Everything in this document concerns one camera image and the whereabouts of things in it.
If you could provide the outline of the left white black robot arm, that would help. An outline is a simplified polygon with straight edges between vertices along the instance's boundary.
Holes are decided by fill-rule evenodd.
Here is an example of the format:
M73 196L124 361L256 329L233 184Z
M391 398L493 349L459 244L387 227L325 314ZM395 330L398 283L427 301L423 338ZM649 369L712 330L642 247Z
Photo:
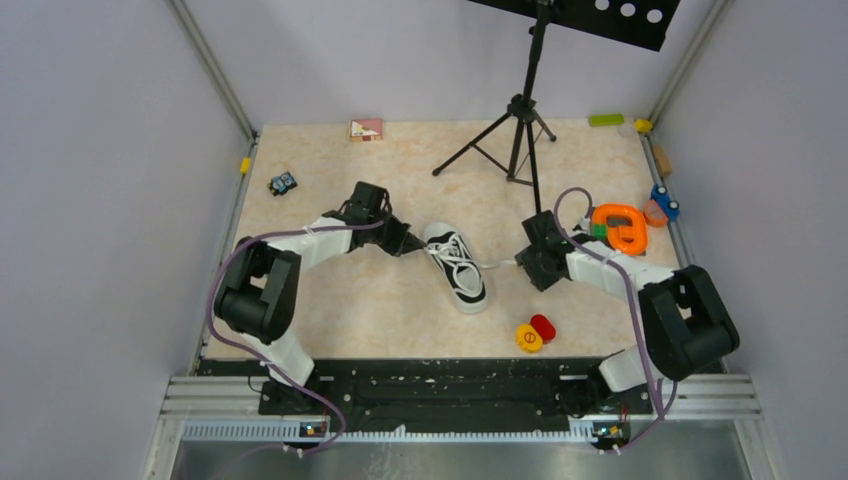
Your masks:
M213 319L244 339L249 353L284 384L283 401L297 413L319 404L309 379L314 360L291 329L302 273L368 244L400 257L424 247L393 213L387 189L359 181L350 198L300 230L243 238L220 267L210 295Z

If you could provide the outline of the white shoelace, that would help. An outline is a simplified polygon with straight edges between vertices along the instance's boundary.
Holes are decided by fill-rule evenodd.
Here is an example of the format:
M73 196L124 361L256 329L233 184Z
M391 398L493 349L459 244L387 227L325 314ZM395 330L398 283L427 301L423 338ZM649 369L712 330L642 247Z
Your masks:
M459 241L430 243L425 247L425 252L437 264L453 269L474 267L481 270L488 270L517 265L517 261L513 259L502 259L493 262L477 261L473 258L469 248Z

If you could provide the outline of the black white canvas sneaker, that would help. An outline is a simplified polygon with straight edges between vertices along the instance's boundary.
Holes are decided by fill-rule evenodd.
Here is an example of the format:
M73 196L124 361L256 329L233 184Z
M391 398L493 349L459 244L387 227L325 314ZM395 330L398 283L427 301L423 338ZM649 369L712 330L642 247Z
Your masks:
M460 232L444 222L432 222L423 230L425 252L448 282L457 309L467 315L480 313L488 303L482 271Z

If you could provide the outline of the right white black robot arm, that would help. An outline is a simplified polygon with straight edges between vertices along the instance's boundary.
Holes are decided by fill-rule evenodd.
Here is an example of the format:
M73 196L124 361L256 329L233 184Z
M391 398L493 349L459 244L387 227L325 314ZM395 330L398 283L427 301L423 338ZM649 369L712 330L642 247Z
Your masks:
M522 227L529 244L516 261L537 290L560 280L592 285L625 301L637 316L635 346L590 370L586 397L594 409L612 412L627 390L660 378L684 380L738 349L738 331L704 268L655 266L582 231L565 235L550 210Z

